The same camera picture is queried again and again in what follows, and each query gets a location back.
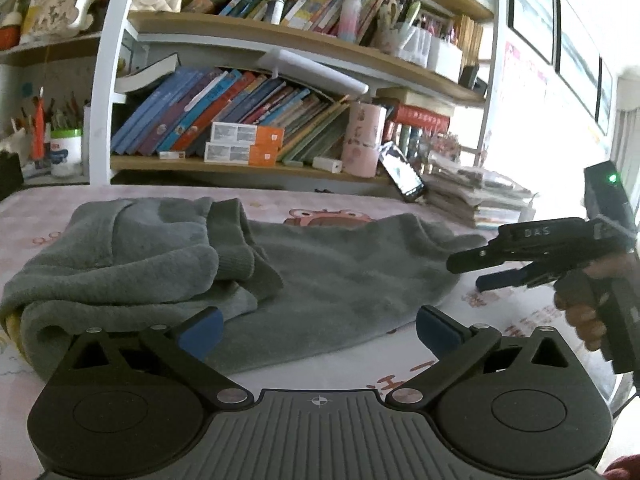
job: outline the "circular cover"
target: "circular cover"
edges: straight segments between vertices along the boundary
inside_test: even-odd
[[[553,475],[581,468],[604,450],[611,418],[593,388],[553,380],[473,377],[448,390],[434,416],[460,453],[495,472]]]
[[[136,378],[47,385],[27,422],[43,466],[81,478],[129,478],[160,469],[185,451],[204,420],[198,398],[159,376]]]

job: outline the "metal screw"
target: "metal screw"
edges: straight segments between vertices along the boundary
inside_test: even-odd
[[[399,390],[394,391],[391,395],[394,400],[401,402],[402,404],[415,404],[422,400],[422,393],[418,390],[414,390],[413,388],[400,388]]]
[[[239,404],[247,400],[248,397],[247,392],[240,388],[225,388],[218,392],[218,400],[225,404]]]

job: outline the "white jar with green lid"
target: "white jar with green lid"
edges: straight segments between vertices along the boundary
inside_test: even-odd
[[[53,130],[49,158],[51,174],[67,177],[82,174],[82,129]]]

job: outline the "gray fabric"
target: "gray fabric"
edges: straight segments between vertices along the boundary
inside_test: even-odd
[[[410,322],[456,283],[447,255],[483,243],[411,214],[300,227],[247,221],[238,200],[87,203],[6,284],[0,319],[22,311],[24,350],[47,379],[71,334],[174,326],[215,305],[225,331],[207,362],[230,374]]]

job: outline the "ribbed gray plate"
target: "ribbed gray plate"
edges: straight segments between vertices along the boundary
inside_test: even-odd
[[[267,390],[251,409],[215,416],[187,455],[139,480],[497,478],[448,451],[423,416],[390,410],[373,391]],[[601,480],[591,469],[568,478]]]

